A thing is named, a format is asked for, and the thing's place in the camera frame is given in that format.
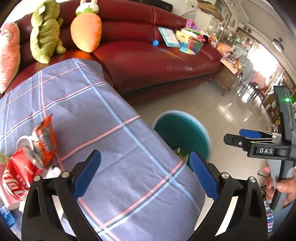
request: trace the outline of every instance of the blue gripper pad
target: blue gripper pad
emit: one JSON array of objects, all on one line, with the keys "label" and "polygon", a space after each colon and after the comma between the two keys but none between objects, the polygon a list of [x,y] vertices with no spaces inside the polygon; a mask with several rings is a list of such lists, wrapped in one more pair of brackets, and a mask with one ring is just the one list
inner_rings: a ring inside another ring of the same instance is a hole
[{"label": "blue gripper pad", "polygon": [[74,186],[72,192],[75,200],[85,195],[86,190],[88,189],[94,175],[96,174],[96,171],[101,164],[101,159],[101,153],[96,151],[84,169],[80,172],[79,176],[76,178],[73,184]]},{"label": "blue gripper pad", "polygon": [[190,154],[190,165],[193,168],[200,184],[202,185],[206,195],[216,202],[219,198],[218,184],[206,166],[206,162],[194,151]]},{"label": "blue gripper pad", "polygon": [[239,135],[242,137],[249,137],[249,138],[261,138],[261,134],[259,131],[251,131],[247,129],[241,129],[239,131]]}]

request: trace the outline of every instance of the blue bottle label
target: blue bottle label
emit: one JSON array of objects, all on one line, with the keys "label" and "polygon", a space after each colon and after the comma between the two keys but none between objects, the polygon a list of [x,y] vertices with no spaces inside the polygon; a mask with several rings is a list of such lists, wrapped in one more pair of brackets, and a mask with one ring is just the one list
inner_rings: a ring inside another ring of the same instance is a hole
[{"label": "blue bottle label", "polygon": [[15,224],[15,218],[11,214],[11,212],[7,209],[7,207],[0,207],[0,213],[6,224],[9,228],[11,228]]}]

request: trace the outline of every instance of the purple plaid blanket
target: purple plaid blanket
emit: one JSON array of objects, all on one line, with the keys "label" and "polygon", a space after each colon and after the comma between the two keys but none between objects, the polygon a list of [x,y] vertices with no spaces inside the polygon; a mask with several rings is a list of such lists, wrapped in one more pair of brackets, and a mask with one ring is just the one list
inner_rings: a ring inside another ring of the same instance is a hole
[{"label": "purple plaid blanket", "polygon": [[[78,203],[103,240],[187,240],[205,201],[195,174],[106,83],[94,61],[49,66],[0,100],[0,151],[8,155],[44,117],[71,170],[92,150],[102,163]],[[66,217],[65,230],[71,234]]]}]

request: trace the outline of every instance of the blue toy ball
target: blue toy ball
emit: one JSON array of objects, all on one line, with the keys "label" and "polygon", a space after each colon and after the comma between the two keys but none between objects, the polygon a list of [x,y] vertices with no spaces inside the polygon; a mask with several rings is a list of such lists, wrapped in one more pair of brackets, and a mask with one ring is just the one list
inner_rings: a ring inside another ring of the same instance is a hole
[{"label": "blue toy ball", "polygon": [[153,46],[158,46],[159,45],[159,41],[158,40],[154,40],[152,44],[153,44]]}]

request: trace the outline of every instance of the cardboard box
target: cardboard box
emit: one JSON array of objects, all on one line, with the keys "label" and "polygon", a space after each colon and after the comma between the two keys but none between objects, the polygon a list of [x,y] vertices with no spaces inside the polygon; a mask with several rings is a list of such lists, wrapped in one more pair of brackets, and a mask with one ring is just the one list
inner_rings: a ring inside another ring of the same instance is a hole
[{"label": "cardboard box", "polygon": [[224,21],[222,15],[218,12],[218,10],[216,9],[216,7],[213,4],[211,4],[210,2],[203,1],[203,0],[197,0],[197,1],[198,1],[198,8],[200,8],[201,10],[205,10],[207,12],[212,13],[220,22]]}]

